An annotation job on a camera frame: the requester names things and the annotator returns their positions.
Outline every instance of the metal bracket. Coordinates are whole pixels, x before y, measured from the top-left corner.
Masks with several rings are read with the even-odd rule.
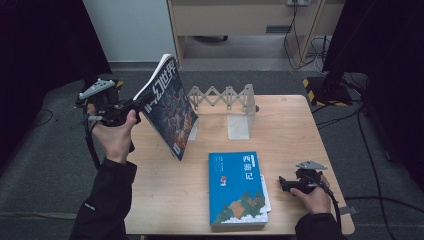
[[[303,168],[303,169],[322,169],[322,170],[327,169],[326,166],[321,165],[319,163],[316,163],[312,160],[308,160],[306,162],[298,163],[298,164],[296,164],[296,167]]]

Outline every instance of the black sleeve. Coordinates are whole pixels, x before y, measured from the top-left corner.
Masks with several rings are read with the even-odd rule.
[[[298,240],[346,240],[331,213],[306,214],[296,225]]]
[[[127,239],[124,219],[131,208],[137,166],[105,159],[90,196],[77,214],[70,239]]]

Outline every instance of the white stand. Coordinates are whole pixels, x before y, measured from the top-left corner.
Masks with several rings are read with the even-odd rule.
[[[213,100],[209,98],[209,94],[213,93]],[[227,105],[227,110],[231,110],[235,102],[239,102],[242,105],[243,114],[227,114],[228,121],[228,139],[230,140],[249,140],[253,122],[256,114],[255,96],[253,93],[252,84],[247,84],[244,90],[237,94],[232,87],[226,87],[223,93],[219,93],[213,86],[202,93],[200,89],[194,86],[188,97],[190,102],[193,104],[195,110],[199,109],[199,105],[202,101],[208,102],[211,106],[215,106],[219,101],[223,101]],[[193,126],[192,132],[197,132],[197,127]]]

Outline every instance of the human hand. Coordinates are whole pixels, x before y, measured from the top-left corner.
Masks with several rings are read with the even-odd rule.
[[[330,187],[330,183],[324,175],[321,175],[321,181],[323,181],[327,187]],[[299,189],[290,188],[290,192],[296,197],[300,198],[305,204],[311,214],[318,213],[330,213],[331,212],[331,200],[324,189],[316,187],[311,193],[305,194]]]
[[[90,108],[88,113],[94,115],[95,109]],[[102,145],[107,159],[121,164],[126,163],[131,146],[131,129],[136,122],[136,112],[131,110],[125,124],[121,126],[106,127],[101,122],[94,125],[92,134]]]

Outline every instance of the book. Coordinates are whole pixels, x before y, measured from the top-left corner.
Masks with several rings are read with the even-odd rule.
[[[164,54],[147,84],[133,100],[153,92],[153,100],[141,112],[179,160],[183,158],[190,132],[198,119],[184,91],[175,58]]]
[[[262,186],[255,151],[209,153],[210,225],[265,225]]]

